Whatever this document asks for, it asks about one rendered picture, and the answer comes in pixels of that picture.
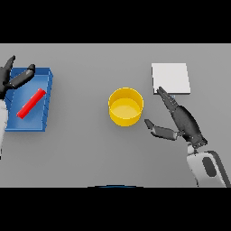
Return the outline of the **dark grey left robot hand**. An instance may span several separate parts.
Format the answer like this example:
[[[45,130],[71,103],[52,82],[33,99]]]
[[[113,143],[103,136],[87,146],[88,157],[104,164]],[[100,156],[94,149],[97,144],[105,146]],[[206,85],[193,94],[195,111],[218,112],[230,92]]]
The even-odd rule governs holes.
[[[13,79],[11,77],[11,70],[13,68],[15,56],[13,55],[3,67],[0,67],[0,99],[4,100],[5,95],[9,89],[18,89],[27,82],[29,82],[35,75],[35,65],[31,64],[25,71],[20,73]]]

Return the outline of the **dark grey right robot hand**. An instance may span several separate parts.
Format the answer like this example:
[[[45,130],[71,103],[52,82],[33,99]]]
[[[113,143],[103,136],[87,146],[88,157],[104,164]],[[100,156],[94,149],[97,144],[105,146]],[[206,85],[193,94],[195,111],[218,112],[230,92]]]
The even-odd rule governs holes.
[[[170,128],[155,125],[150,119],[144,122],[154,137],[175,141],[181,136],[186,142],[190,143],[194,149],[198,149],[208,144],[208,140],[200,131],[199,125],[189,110],[177,103],[177,101],[162,87],[157,89],[163,104],[171,114],[171,118],[178,128],[175,132]]]

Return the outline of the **red beaker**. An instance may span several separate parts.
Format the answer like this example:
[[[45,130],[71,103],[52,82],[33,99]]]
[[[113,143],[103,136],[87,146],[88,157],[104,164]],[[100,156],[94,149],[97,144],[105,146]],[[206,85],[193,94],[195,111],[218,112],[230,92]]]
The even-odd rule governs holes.
[[[16,116],[21,119],[24,119],[45,95],[46,91],[42,88],[39,88],[31,96],[31,98],[23,105],[23,107],[17,112]]]

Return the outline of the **pale square measuring scale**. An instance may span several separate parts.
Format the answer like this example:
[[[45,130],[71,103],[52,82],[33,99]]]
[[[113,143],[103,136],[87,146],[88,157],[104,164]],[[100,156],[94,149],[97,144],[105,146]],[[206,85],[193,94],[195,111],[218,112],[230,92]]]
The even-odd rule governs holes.
[[[153,63],[153,94],[162,87],[170,95],[189,95],[189,75],[185,63]]]

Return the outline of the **yellow bowl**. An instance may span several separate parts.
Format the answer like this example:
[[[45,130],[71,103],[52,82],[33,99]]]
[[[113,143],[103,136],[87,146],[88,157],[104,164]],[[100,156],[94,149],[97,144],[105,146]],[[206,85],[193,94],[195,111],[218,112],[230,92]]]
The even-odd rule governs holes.
[[[133,88],[118,88],[108,99],[108,114],[119,126],[136,124],[141,117],[143,107],[142,95]]]

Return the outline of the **blue tray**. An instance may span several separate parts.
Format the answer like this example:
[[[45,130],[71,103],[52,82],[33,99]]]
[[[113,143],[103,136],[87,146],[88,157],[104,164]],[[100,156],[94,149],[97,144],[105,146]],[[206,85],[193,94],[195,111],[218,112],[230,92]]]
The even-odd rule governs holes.
[[[5,95],[8,121],[6,132],[44,132],[49,115],[53,75],[50,68],[36,68],[34,77],[18,89],[10,89]],[[30,101],[34,106],[24,118],[19,112]]]

